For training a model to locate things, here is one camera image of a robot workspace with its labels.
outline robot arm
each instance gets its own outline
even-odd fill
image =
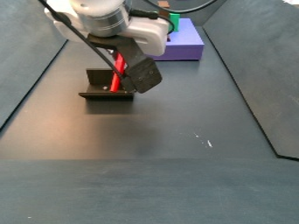
[[[92,34],[102,38],[115,35],[134,38],[144,54],[164,54],[168,23],[160,18],[130,17],[131,0],[48,0],[48,5],[68,17],[86,37]],[[44,12],[66,39],[79,42],[63,22],[47,9]]]

